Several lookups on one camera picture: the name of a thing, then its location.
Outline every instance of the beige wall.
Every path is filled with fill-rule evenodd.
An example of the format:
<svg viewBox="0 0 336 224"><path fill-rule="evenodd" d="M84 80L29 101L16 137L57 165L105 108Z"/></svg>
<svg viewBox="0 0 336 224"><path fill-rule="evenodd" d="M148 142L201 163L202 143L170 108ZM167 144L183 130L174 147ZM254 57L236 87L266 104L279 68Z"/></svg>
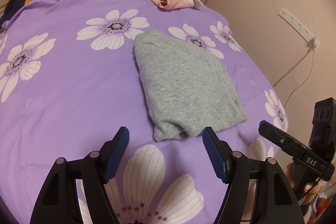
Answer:
<svg viewBox="0 0 336 224"><path fill-rule="evenodd" d="M307 144L315 102L336 98L336 0L207 0L206 5L227 18L235 39L272 85L307 52L306 42L278 16L277 8L286 8L317 35L320 48L312 74L285 108L288 133ZM283 103L307 77L311 62L312 53L275 87ZM290 161L282 152L277 158L282 167Z"/></svg>

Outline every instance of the cable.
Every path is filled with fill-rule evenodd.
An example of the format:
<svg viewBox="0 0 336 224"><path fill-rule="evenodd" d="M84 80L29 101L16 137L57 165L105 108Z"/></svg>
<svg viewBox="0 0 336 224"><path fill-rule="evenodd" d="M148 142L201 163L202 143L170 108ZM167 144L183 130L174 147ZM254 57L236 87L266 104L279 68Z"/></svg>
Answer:
<svg viewBox="0 0 336 224"><path fill-rule="evenodd" d="M313 70L313 66L314 66L314 52L315 52L315 49L312 49L312 51L313 51L313 60L312 60L312 63L311 63L310 72L309 72L309 74L308 74L306 80L305 80L301 85L299 85L296 89L294 89L294 90L292 91L292 93L289 95L287 101L286 101L285 104L283 105L284 108L286 107L286 105L287 105L287 103L288 103L290 97L292 97L293 93L296 92L300 87L302 87L302 86L304 85L304 83L307 82L307 80L309 79L309 77L310 77L310 75L311 75L311 72L312 72L312 70Z"/></svg>
<svg viewBox="0 0 336 224"><path fill-rule="evenodd" d="M275 88L288 74L290 74L311 52L311 48L304 54L304 56L289 70L287 71L278 81L275 82L273 87Z"/></svg>
<svg viewBox="0 0 336 224"><path fill-rule="evenodd" d="M313 184L313 186L307 191L305 192L300 198L299 200L303 199L306 195L308 195L310 193L310 191L320 182L320 180L322 179L322 176L317 180L315 181L315 183Z"/></svg>

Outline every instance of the folded gray shirt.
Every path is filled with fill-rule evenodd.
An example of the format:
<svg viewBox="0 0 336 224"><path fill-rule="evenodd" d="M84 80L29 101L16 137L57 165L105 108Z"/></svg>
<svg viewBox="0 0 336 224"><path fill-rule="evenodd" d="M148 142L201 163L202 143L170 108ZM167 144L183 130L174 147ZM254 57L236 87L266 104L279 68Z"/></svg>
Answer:
<svg viewBox="0 0 336 224"><path fill-rule="evenodd" d="M135 38L134 53L156 141L246 121L225 65L209 52L149 30Z"/></svg>

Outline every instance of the bed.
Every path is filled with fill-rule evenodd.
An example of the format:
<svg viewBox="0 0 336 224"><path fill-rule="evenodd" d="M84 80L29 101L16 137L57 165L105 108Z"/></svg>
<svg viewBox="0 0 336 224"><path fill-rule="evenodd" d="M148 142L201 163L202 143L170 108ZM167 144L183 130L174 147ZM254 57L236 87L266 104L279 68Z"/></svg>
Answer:
<svg viewBox="0 0 336 224"><path fill-rule="evenodd" d="M128 32L120 24L129 24ZM216 50L238 92L248 119L219 138L255 159L277 152L259 137L258 125L266 120L286 130L283 107L217 12L163 11L150 0L33 0L5 23L0 36L0 196L20 224L29 223L58 157L83 158L120 126L130 130L130 143L106 187L120 223L214 221L226 185L216 178L200 136L153 140L134 59L138 33L155 29L178 37L170 27L199 43L209 37L215 47L206 50ZM90 223L80 182L78 189L83 220Z"/></svg>

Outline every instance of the orange object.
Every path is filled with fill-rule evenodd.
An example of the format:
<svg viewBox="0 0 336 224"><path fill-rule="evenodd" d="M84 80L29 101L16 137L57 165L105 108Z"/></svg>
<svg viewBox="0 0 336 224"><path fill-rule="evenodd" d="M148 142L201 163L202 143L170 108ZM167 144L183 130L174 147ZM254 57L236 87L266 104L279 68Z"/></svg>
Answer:
<svg viewBox="0 0 336 224"><path fill-rule="evenodd" d="M27 5L29 2L31 2L32 0L26 0L25 1L25 5Z"/></svg>

